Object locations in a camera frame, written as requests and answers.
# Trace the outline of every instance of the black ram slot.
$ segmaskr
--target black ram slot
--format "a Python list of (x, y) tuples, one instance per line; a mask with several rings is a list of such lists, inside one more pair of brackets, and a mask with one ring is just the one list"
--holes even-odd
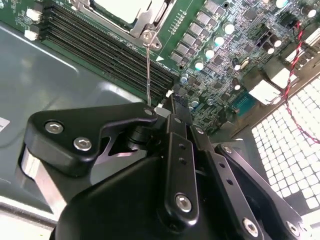
[[(94, 36), (99, 40), (106, 41), (110, 46), (112, 46), (115, 49), (118, 49), (121, 54), (128, 54), (129, 56), (133, 56), (135, 61), (139, 60), (140, 62), (139, 64), (141, 65), (142, 68), (146, 68), (146, 65), (145, 65), (146, 58), (144, 56), (126, 47), (123, 43), (118, 42), (116, 39), (106, 35), (104, 32), (97, 29), (92, 24), (82, 20), (81, 18), (77, 17), (73, 13), (57, 5), (54, 6), (52, 12), (57, 16), (64, 18), (70, 24), (75, 23), (74, 24), (75, 27), (78, 27), (81, 31), (87, 31), (86, 33), (88, 35)], [(172, 78), (174, 80), (177, 78), (177, 76), (171, 74), (161, 66), (157, 65), (155, 62), (151, 62), (151, 70), (154, 71), (154, 74), (162, 76), (163, 78), (166, 77), (168, 80)]]
[[(44, 39), (146, 93), (147, 60), (143, 55), (67, 9), (54, 5), (48, 14), (47, 36)], [(160, 101), (178, 77), (153, 61), (150, 72), (151, 96)]]

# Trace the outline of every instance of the red wire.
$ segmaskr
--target red wire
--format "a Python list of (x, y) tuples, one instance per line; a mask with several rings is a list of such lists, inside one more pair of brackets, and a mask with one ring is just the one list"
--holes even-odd
[(285, 92), (284, 92), (284, 100), (285, 100), (285, 105), (286, 105), (286, 110), (288, 111), (291, 119), (294, 121), (296, 127), (299, 129), (299, 131), (307, 136), (308, 138), (310, 138), (314, 143), (316, 144), (320, 144), (320, 140), (317, 139), (316, 137), (313, 137), (311, 136), (307, 131), (305, 131), (302, 126), (297, 122), (296, 118), (294, 117), (291, 109), (290, 109), (290, 106), (289, 106), (289, 91), (290, 91), (290, 84), (291, 84), (291, 79), (290, 77), (294, 74), (294, 69), (296, 67), (296, 64), (297, 62), (299, 61), (299, 53), (300, 53), (300, 48), (302, 46), (302, 35), (303, 35), (303, 30), (300, 28), (301, 27), (301, 23), (298, 21), (295, 25), (295, 27), (297, 28), (299, 34), (297, 36), (297, 39), (298, 39), (298, 45), (296, 47), (296, 52), (295, 52), (295, 56), (294, 56), (294, 59), (293, 59), (293, 62), (291, 63), (291, 70), (290, 70), (290, 74), (289, 74), (289, 78), (288, 78), (288, 82), (287, 82), (287, 85), (285, 87)]

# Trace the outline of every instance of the thin wire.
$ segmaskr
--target thin wire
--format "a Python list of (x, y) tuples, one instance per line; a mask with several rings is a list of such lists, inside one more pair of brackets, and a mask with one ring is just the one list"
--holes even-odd
[(148, 106), (151, 107), (151, 94), (150, 94), (150, 44), (146, 46), (146, 101)]
[(289, 78), (288, 78), (288, 82), (287, 82), (287, 85), (285, 87), (285, 92), (284, 92), (284, 101), (285, 101), (285, 105), (286, 105), (286, 110), (288, 111), (291, 119), (293, 120), (293, 122), (295, 123), (296, 127), (299, 129), (299, 131), (307, 136), (308, 138), (310, 138), (314, 143), (316, 144), (320, 144), (320, 140), (317, 139), (316, 137), (313, 137), (311, 136), (307, 131), (305, 131), (302, 126), (297, 122), (296, 118), (294, 117), (293, 113), (292, 113), (292, 110), (290, 109), (290, 105), (289, 105), (289, 91), (290, 91), (290, 85), (291, 85), (291, 76), (294, 74), (294, 70), (295, 70), (295, 67), (296, 67), (296, 64), (298, 63), (299, 61), (299, 53), (300, 53), (300, 49), (301, 49), (301, 46), (302, 46), (302, 36), (304, 34), (303, 30), (301, 29), (301, 23), (298, 21), (295, 25), (295, 27), (297, 28), (299, 34), (297, 36), (297, 40), (298, 40), (298, 45), (296, 47), (296, 50), (295, 50), (295, 56), (294, 56), (294, 59), (293, 59), (293, 62), (291, 64), (291, 69), (290, 69), (290, 74), (289, 74)]

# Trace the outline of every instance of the motherboard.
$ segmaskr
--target motherboard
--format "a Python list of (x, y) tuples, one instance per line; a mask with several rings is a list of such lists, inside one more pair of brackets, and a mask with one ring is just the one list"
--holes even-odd
[[(255, 105), (246, 78), (290, 68), (295, 23), (318, 40), (319, 8), (317, 0), (0, 0), (0, 21), (142, 99), (149, 46), (153, 105), (171, 91), (212, 134)], [(280, 96), (281, 84), (271, 85)]]

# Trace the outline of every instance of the white sticker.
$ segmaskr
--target white sticker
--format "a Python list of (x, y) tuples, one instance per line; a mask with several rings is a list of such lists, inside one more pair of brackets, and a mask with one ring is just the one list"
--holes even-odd
[(9, 120), (0, 117), (0, 132), (10, 123)]

